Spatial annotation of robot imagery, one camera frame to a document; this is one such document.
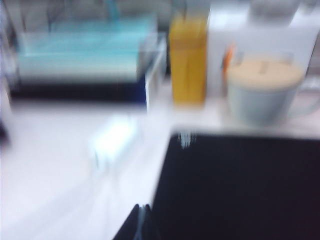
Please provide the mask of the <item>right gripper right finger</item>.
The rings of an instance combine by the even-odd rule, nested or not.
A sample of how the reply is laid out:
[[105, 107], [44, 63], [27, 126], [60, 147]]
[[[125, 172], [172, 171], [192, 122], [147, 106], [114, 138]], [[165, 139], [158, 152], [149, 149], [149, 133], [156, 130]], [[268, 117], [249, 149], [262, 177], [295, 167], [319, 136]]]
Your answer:
[[152, 210], [149, 204], [144, 206], [144, 239], [145, 240], [160, 240], [161, 236], [157, 228]]

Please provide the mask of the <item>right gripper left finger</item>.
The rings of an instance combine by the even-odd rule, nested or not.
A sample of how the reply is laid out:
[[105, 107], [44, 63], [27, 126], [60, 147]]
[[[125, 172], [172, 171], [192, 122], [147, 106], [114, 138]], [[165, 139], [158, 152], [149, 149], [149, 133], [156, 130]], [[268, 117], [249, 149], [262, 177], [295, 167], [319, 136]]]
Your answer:
[[115, 236], [113, 240], [133, 240], [138, 227], [138, 217], [139, 217], [140, 206], [136, 204]]

